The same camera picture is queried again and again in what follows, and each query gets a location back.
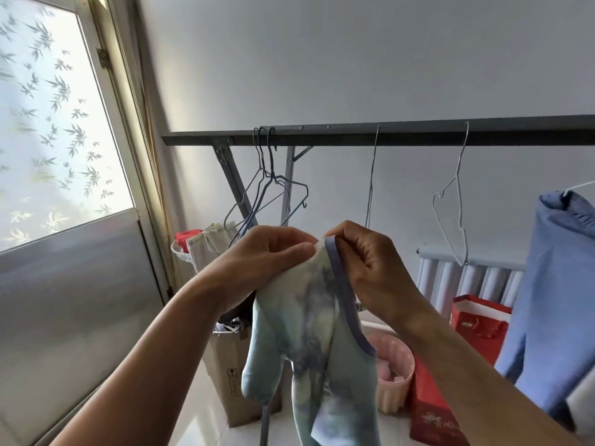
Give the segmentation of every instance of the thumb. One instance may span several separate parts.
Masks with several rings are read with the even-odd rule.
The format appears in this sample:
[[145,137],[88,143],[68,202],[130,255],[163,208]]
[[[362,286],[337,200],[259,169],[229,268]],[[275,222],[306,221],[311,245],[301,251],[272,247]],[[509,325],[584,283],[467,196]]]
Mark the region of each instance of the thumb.
[[281,252],[272,254],[271,267],[274,273],[282,272],[312,258],[315,253],[316,247],[311,243],[296,244]]
[[343,267],[345,268],[345,272],[349,277],[360,273],[365,268],[365,264],[361,261],[358,257],[358,254],[355,253],[353,248],[342,238],[337,238],[337,249],[339,254],[341,255],[341,261],[343,262]]

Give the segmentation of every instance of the white wall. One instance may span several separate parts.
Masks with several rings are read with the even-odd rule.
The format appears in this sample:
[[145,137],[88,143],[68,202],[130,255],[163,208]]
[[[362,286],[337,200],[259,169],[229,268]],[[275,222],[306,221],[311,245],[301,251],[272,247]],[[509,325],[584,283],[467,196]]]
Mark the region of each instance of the white wall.
[[595,0],[142,7],[172,131],[595,112]]
[[[318,237],[345,219],[364,223],[372,147],[314,147],[295,165],[294,178],[307,183],[306,209],[291,225]],[[417,276],[418,247],[447,252],[431,210],[432,195],[454,176],[458,147],[379,147],[374,175],[371,227],[390,236],[407,269]],[[245,184],[258,168],[253,147],[234,147]],[[275,154],[284,171],[286,150]],[[178,184],[183,189],[183,219],[188,228],[221,222],[233,196],[211,147],[178,147]],[[469,253],[512,263],[525,261],[539,194],[595,179],[595,147],[467,147],[461,166],[464,226]],[[255,186],[250,199],[255,197]],[[301,188],[294,189],[296,203]],[[278,194],[277,187],[268,194]],[[595,202],[595,186],[580,190]],[[261,224],[280,222],[281,203],[257,216]],[[456,228],[454,187],[437,202],[449,238],[462,253]],[[232,219],[241,219],[238,211]]]

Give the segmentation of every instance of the person's right hand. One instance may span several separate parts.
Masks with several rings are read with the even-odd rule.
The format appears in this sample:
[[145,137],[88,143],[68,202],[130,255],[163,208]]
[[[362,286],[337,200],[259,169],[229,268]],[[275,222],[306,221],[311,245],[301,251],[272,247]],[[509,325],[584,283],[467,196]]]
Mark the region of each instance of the person's right hand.
[[327,232],[337,247],[353,291],[362,304],[393,329],[407,328],[437,312],[421,295],[388,236],[345,221]]

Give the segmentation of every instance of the cardboard box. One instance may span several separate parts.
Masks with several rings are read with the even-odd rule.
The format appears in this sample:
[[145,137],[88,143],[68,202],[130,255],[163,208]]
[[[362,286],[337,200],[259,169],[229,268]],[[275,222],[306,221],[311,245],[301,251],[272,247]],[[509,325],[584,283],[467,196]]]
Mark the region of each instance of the cardboard box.
[[[242,371],[248,358],[250,328],[238,332],[214,332],[203,356],[206,371],[211,378],[229,427],[257,421],[262,416],[262,405],[242,396]],[[271,413],[280,412],[281,383],[272,398]]]
[[[454,300],[450,324],[491,365],[508,330],[509,307],[464,295]],[[432,446],[469,446],[428,370],[415,356],[410,438]]]

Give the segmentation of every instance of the purple neckline trim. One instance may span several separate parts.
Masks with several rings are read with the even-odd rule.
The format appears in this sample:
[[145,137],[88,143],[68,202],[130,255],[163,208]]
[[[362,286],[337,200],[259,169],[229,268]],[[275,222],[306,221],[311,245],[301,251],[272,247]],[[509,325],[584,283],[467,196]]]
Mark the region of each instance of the purple neckline trim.
[[359,347],[369,356],[376,358],[376,349],[368,342],[368,339],[360,328],[358,311],[355,307],[355,294],[343,269],[343,262],[341,261],[341,255],[338,253],[335,237],[329,236],[325,238],[324,245],[327,249],[328,258],[331,261],[336,293],[339,304],[345,313],[347,325],[349,325],[349,329]]

